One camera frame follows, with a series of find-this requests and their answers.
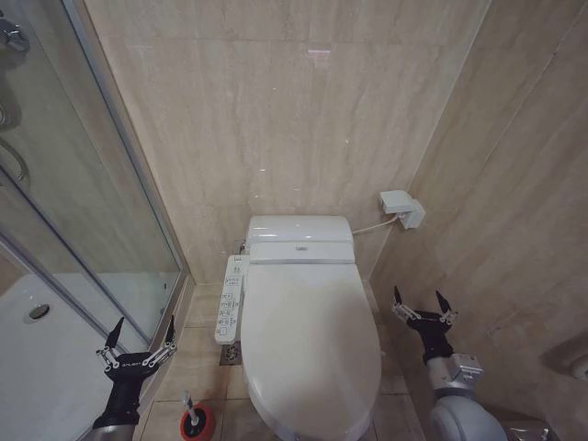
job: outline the toilet brush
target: toilet brush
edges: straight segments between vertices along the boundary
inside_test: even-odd
[[[214,434],[214,415],[201,402],[194,405],[187,390],[182,398],[186,411],[180,421],[180,433],[185,440],[210,441]]]

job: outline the floor drain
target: floor drain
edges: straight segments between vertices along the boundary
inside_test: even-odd
[[[241,342],[235,342],[232,345],[223,345],[220,351],[220,366],[241,365]]]
[[[51,307],[47,303],[43,303],[42,305],[38,305],[28,313],[28,317],[33,320],[39,320],[49,314],[49,310]]]

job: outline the toilet lid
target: toilet lid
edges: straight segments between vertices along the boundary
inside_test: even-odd
[[[241,345],[252,400],[288,430],[336,439],[369,418],[379,339],[355,265],[250,265]]]

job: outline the floor tile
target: floor tile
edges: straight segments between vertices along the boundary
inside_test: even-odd
[[[227,400],[222,441],[279,441],[249,400]]]
[[[378,441],[373,421],[369,425],[369,429],[367,430],[367,432],[361,438],[359,438],[359,441]]]
[[[361,283],[364,286],[364,291],[366,292],[367,302],[369,303],[369,308],[371,308],[371,313],[374,316],[374,322],[376,324],[383,324],[384,321],[382,319],[382,314],[379,312],[378,302],[374,297],[374,291],[372,290],[371,286],[369,285],[368,280],[362,280]]]
[[[216,428],[213,440],[221,439],[222,412],[225,401],[204,401],[213,412]],[[181,401],[156,401],[153,403],[149,420],[145,426],[141,441],[177,441],[180,436],[180,420],[186,411]]]
[[[157,401],[179,401],[184,390],[195,400],[224,399],[230,367],[219,366],[221,346],[214,328],[185,328]]]
[[[243,372],[243,366],[231,366],[227,398],[249,398],[249,390],[247,387],[247,380],[245,379],[245,374]]]
[[[380,395],[374,409],[378,440],[425,441],[409,395]]]
[[[378,326],[379,346],[382,354],[382,380],[380,393],[408,393],[400,363],[385,324]]]
[[[147,407],[142,411],[141,418],[139,418],[139,423],[135,427],[135,433],[132,434],[132,441],[140,441],[141,435],[143,435],[143,430],[145,429],[145,425],[147,424],[147,418],[149,417],[149,412],[151,411],[151,406],[153,405],[152,402],[149,403]]]
[[[221,284],[196,285],[190,311],[187,314],[186,328],[216,326],[221,293]]]

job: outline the toilet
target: toilet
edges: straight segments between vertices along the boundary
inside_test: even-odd
[[[356,441],[381,375],[376,324],[341,216],[254,216],[241,348],[251,401],[284,441]]]

